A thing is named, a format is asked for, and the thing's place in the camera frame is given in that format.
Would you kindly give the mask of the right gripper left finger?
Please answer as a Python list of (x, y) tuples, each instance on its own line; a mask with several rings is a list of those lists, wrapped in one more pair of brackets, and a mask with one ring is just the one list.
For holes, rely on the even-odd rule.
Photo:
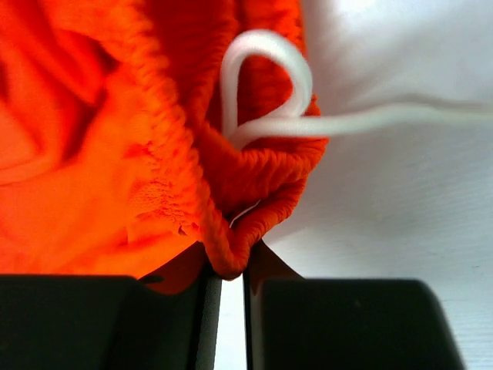
[(141, 278), (4, 274), (3, 369), (211, 369), (221, 280), (199, 244)]

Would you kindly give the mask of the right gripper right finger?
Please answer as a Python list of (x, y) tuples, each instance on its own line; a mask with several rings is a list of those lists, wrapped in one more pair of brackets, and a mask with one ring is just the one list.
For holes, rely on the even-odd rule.
[(304, 278), (259, 242), (243, 286), (250, 369), (464, 368), (422, 281)]

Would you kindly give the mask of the orange shorts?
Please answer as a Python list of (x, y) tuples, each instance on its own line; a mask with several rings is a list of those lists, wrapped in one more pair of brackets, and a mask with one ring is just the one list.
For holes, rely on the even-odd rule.
[(298, 1), (3, 1), (1, 271), (232, 279), (287, 219), (324, 139), (223, 134), (245, 31), (304, 50)]

